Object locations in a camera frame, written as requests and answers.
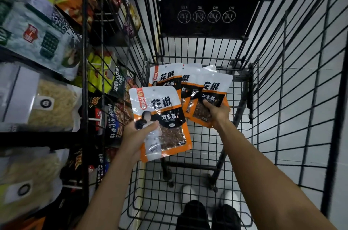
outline black plastic panel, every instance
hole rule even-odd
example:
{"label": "black plastic panel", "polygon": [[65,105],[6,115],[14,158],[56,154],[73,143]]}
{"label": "black plastic panel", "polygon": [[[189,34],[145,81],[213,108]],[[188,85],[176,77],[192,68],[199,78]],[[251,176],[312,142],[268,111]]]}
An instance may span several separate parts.
{"label": "black plastic panel", "polygon": [[160,0],[163,36],[242,39],[259,0]]}

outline shoe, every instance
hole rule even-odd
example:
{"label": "shoe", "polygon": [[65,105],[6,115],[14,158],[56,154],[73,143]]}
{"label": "shoe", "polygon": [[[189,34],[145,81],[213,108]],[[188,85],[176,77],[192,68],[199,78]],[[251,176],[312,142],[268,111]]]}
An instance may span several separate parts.
{"label": "shoe", "polygon": [[185,205],[192,200],[198,200],[196,191],[191,187],[191,185],[184,185],[182,188],[182,204]]}
{"label": "shoe", "polygon": [[241,211],[241,204],[239,198],[237,194],[231,190],[224,190],[224,192],[222,193],[222,196],[220,198],[220,205],[224,204],[232,206],[238,212]]}

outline hand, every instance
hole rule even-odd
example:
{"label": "hand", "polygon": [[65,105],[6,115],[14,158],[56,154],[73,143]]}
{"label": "hand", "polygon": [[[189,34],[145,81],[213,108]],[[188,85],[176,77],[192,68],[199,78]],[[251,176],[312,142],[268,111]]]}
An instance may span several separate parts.
{"label": "hand", "polygon": [[229,113],[230,113],[230,108],[225,106],[225,105],[221,105],[220,107],[216,107],[214,105],[212,105],[211,103],[209,103],[207,100],[203,100],[203,104],[206,108],[209,109],[210,114],[212,116],[212,120],[213,120],[213,127],[217,130],[220,127],[220,124],[223,121],[229,121]]}
{"label": "hand", "polygon": [[144,143],[147,134],[154,131],[158,126],[159,122],[155,121],[151,125],[137,130],[135,128],[135,122],[130,122],[125,126],[123,131],[123,139],[118,155],[129,160],[130,165],[133,167],[135,163],[140,160],[140,147]]}

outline forearm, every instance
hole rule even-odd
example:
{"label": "forearm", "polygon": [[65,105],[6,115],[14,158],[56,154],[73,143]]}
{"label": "forearm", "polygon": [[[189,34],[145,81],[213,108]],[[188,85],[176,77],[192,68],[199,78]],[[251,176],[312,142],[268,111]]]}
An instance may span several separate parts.
{"label": "forearm", "polygon": [[125,155],[116,155],[77,230],[117,229],[132,169]]}
{"label": "forearm", "polygon": [[334,229],[300,188],[228,119],[217,130],[259,229]]}

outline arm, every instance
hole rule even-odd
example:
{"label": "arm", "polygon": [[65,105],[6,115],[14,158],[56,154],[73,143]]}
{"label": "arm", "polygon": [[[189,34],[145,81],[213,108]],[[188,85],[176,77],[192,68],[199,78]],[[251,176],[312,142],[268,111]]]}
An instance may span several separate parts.
{"label": "arm", "polygon": [[229,108],[209,102],[213,126],[230,158],[258,229],[336,229],[301,189],[259,152],[228,119]]}
{"label": "arm", "polygon": [[107,174],[94,194],[77,230],[117,229],[133,166],[140,158],[140,146],[158,121],[136,130],[132,121],[125,127],[123,141]]}

